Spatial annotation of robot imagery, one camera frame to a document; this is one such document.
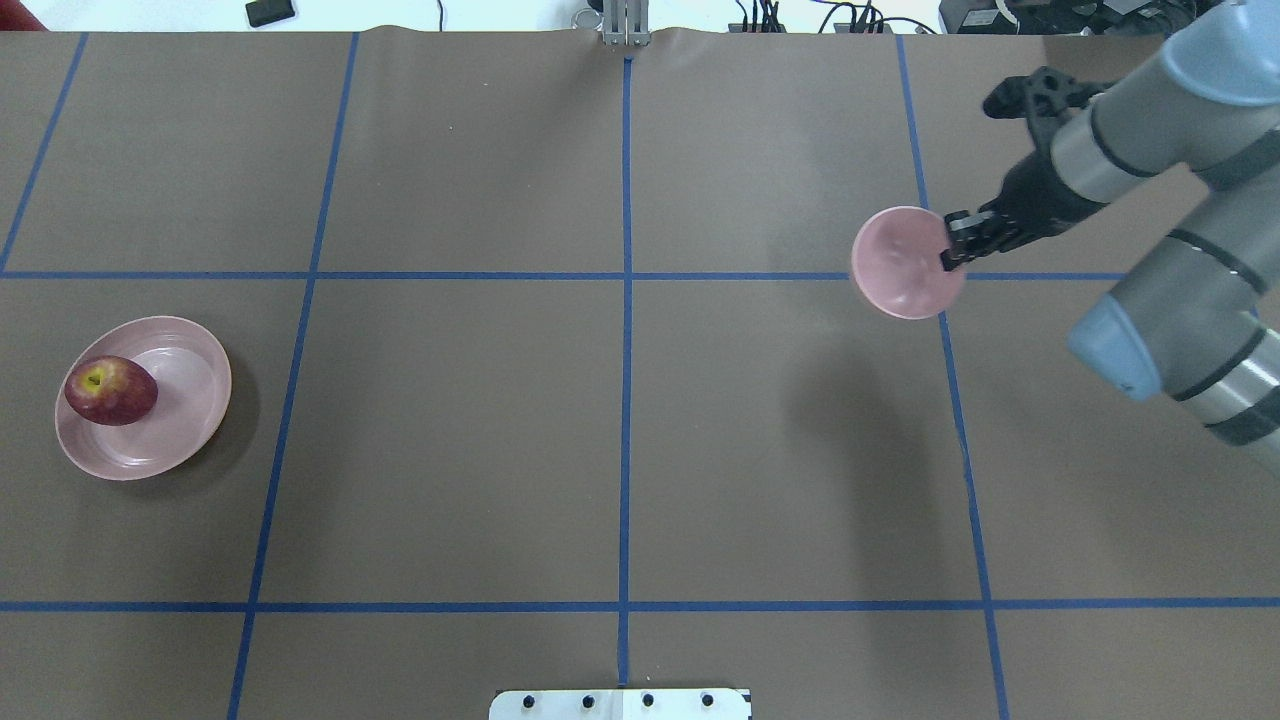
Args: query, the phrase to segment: pink bowl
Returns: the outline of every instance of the pink bowl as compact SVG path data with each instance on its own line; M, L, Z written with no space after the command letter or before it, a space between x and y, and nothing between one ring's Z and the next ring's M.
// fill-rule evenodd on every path
M895 318L932 318L955 302L965 269L942 269L950 247L942 217L902 205L863 223L850 254L854 284L878 310Z
M155 407L128 425L81 418L63 397L54 401L54 428L63 452L81 470L108 480L136 480L175 468L196 454L223 421L232 369L218 338L169 315L124 323L97 338L70 370L95 355L119 355L142 365L160 386Z

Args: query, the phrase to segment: metal bracket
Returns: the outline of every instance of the metal bracket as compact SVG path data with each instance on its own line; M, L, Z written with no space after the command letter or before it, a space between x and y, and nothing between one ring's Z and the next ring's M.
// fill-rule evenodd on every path
M649 0L604 0L605 45L649 45Z
M508 691L489 720L751 720L751 691Z

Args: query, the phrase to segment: metal plate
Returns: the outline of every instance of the metal plate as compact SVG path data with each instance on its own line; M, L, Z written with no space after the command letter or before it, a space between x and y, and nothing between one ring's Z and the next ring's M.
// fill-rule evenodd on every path
M705 689L508 691L489 706L489 720L581 717L644 720L750 720L751 692Z

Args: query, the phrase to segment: blue tape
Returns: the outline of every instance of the blue tape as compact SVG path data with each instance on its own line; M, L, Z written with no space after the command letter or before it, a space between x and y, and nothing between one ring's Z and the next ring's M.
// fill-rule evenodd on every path
M915 127L915 109L911 101L911 77L906 63L906 47L902 36L897 41L897 63L902 78L902 101L906 104L906 127L911 137L911 159L915 161L915 184L920 195L920 208L929 208L929 192L924 182L924 161L920 159L920 137ZM947 386L951 391L951 413L960 441L960 454L964 459L965 489L969 495L969 530L973 536L973 553L978 565L978 585L982 589L983 619L987 624L987 650L991 655L991 675L996 689L996 707L1001 720L1009 720L1009 697L1005 692L1005 666L1000 655L1000 634L996 629L996 611L991 605L991 579L987 573L987 551L982 539L982 518L978 514L978 492L973 482L973 462L969 456L969 437L964 425L964 407L960 404L960 383L956 378L955 354L951 348L951 327L947 314L938 314L938 329L942 333L942 355L947 365Z
M1119 281L1124 273L969 273L982 282ZM527 281L625 282L627 273L524 270L5 270L14 281ZM847 282L849 273L632 272L632 282Z
M672 612L977 612L1021 610L1224 610L1280 607L1280 597L1057 597L992 600L698 600L632 601L628 614ZM246 602L0 601L0 612L241 614ZM255 615L616 615L612 601L553 602L259 602Z
M79 42L76 44L76 54L67 67L67 77L63 78L63 88L58 92L58 101L54 102L54 111L49 115L49 124L45 126L45 135L40 138L40 147L36 149L36 159L31 163L31 173L27 176L27 184L22 188L22 197L18 199L18 209L14 210L13 223L9 224L9 234L5 236L4 247L0 249L0 272L9 264L9 254L13 252L13 243L18 240L18 229L22 227L22 218L27 214L27 202L36 190L36 178L40 177L40 168L45 164L45 155L49 152L49 143L54 140L54 131L58 120L63 117L63 108L67 105L67 96L72 92L72 82L76 81L76 70L79 69L81 58L84 56L84 46L88 44L88 33L82 32Z
M253 616L259 593L262 588L262 573L266 566L266 548L271 537L271 520L275 515L275 497L280 487L280 471L284 466L284 450L289 439L289 420L293 415L293 400L298 388L298 373L302 366L302 350L307 340L307 324L311 319L311 301L315 297L316 270L320 266L320 251L324 247L324 229L329 217L329 200L333 196L333 179L338 172L338 155L342 147L342 131L347 117L347 102L351 99L351 78L356 68L356 51L360 47L360 33L351 33L351 47L347 51L347 72L342 81L342 97L338 101L338 119L334 122L333 143L329 149L329 169L325 173L324 192L320 197L320 214L316 218L316 234L311 246L311 270L306 292L302 295L302 310L298 313L298 332L293 341L293 360L289 365L289 382L284 391L284 407L280 410L280 429L275 439L275 456L271 460L271 477L266 486L266 502L262 509L262 524L257 534L257 551L253 557L253 575L250 580L248 609L244 611L244 626L241 630L241 646L236 657L236 674L232 678L230 701L227 705L227 719L236 720L239 701L244 689L244 673L248 667L250 646L253 642Z
M622 61L622 419L618 492L618 687L630 680L631 602L631 331L634 265L631 246L631 63Z

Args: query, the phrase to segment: white wall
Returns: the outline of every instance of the white wall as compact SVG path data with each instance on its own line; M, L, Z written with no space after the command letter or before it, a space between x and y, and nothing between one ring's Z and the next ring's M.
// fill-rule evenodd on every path
M50 29L232 31L251 29L243 0L23 0ZM750 0L742 0L750 9ZM266 26L273 31L358 31L380 24L435 29L435 0L294 0L297 17ZM570 27L586 0L444 0L445 29L535 31ZM877 0L886 15L906 15L940 28L937 0ZM788 32L815 32L829 8L810 0L782 0ZM733 0L650 0L649 26L724 32L742 13ZM849 10L836 17L847 22ZM910 32L910 24L897 24Z

